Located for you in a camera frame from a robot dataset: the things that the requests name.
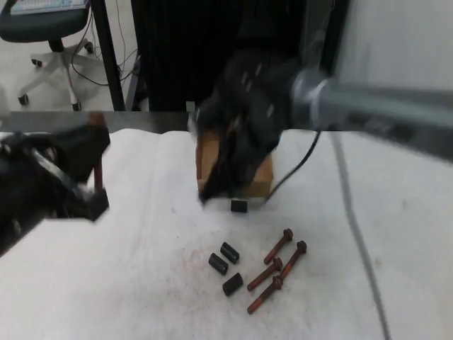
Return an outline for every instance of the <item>office chair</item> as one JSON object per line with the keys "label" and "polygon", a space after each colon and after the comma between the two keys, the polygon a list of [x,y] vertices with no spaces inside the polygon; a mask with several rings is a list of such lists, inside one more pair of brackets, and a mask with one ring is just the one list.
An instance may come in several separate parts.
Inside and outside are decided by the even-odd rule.
{"label": "office chair", "polygon": [[89,6],[71,11],[12,16],[10,11],[15,2],[16,0],[8,0],[0,13],[0,38],[10,43],[48,41],[51,49],[51,52],[30,56],[31,62],[39,70],[34,79],[19,90],[19,103],[27,105],[27,92],[46,81],[56,69],[60,69],[71,97],[72,108],[74,111],[80,111],[81,103],[74,93],[69,67],[71,61],[77,65],[83,65],[87,60],[93,62],[94,59],[77,55],[82,49],[92,54],[93,44],[84,38],[80,44],[64,47],[62,38],[84,29],[88,20]]}

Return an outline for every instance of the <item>cardboard box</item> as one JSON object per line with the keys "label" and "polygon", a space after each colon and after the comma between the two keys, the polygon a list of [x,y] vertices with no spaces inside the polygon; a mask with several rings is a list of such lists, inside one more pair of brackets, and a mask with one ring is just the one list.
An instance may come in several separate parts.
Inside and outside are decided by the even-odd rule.
{"label": "cardboard box", "polygon": [[[219,137],[214,133],[207,133],[197,142],[195,162],[197,164],[198,191],[201,191],[211,173],[211,169],[219,154]],[[237,193],[238,198],[267,197],[273,181],[272,157],[265,159],[256,172],[252,184]]]}

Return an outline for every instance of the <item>chair base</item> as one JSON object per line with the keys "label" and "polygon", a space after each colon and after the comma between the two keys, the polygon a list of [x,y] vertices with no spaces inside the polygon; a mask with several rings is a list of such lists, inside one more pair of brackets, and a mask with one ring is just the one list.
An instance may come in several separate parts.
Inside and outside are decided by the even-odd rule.
{"label": "chair base", "polygon": [[64,48],[63,52],[48,52],[43,54],[32,54],[30,56],[31,62],[39,68],[37,74],[18,91],[18,99],[21,105],[28,105],[27,93],[33,90],[41,83],[47,81],[50,76],[59,69],[63,73],[64,82],[71,97],[71,104],[74,111],[81,110],[81,103],[78,100],[74,87],[72,85],[71,76],[69,74],[69,68],[71,63],[74,65],[82,66],[87,62],[100,62],[100,60],[94,60],[92,58],[78,55],[78,53],[85,48],[88,53],[93,52],[92,44],[84,38],[84,40],[77,45]]}

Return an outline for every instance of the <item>white cloth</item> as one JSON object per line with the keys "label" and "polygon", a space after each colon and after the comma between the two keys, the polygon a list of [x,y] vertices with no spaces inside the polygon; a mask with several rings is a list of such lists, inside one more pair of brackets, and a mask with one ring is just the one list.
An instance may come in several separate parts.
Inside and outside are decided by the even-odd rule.
{"label": "white cloth", "polygon": [[[282,136],[275,180],[312,138]],[[359,135],[343,141],[393,339],[453,339],[453,166]],[[103,169],[110,211],[97,224],[45,221],[0,259],[0,339],[382,339],[327,136],[246,215],[227,200],[202,209],[188,133],[114,133]],[[252,293],[245,285],[288,227],[308,252],[249,316],[270,279]],[[207,261],[225,241],[241,258],[224,277]],[[294,249],[278,256],[286,263]],[[244,287],[225,297],[237,272]]]}

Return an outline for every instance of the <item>rusty bolt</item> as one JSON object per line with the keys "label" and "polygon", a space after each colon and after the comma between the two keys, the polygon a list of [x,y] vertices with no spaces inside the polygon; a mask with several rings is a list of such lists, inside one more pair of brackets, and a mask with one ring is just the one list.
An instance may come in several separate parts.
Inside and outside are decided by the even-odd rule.
{"label": "rusty bolt", "polygon": [[254,290],[256,287],[258,287],[266,278],[270,276],[274,271],[281,271],[283,267],[282,259],[280,257],[277,257],[276,259],[273,259],[274,263],[270,265],[264,272],[262,272],[260,275],[256,277],[255,280],[250,282],[247,286],[247,289],[249,292]]}
{"label": "rusty bolt", "polygon": [[296,263],[297,259],[302,254],[305,254],[305,253],[306,253],[306,243],[304,241],[297,242],[296,251],[291,256],[288,263],[286,263],[286,266],[283,268],[282,273],[280,274],[280,277],[282,280],[284,280],[288,276],[288,273],[291,271],[291,269],[292,269],[293,265]]}
{"label": "rusty bolt", "polygon": [[280,239],[280,241],[274,246],[274,249],[272,249],[269,254],[266,256],[264,259],[264,264],[269,264],[272,259],[277,255],[277,253],[283,248],[286,242],[291,242],[292,240],[292,230],[291,229],[285,229],[283,231],[283,237]]}
{"label": "rusty bolt", "polygon": [[252,302],[247,308],[247,312],[251,315],[253,314],[262,304],[265,302],[268,297],[272,295],[276,290],[282,289],[282,279],[279,276],[274,276],[272,278],[272,283],[261,293],[258,298]]}

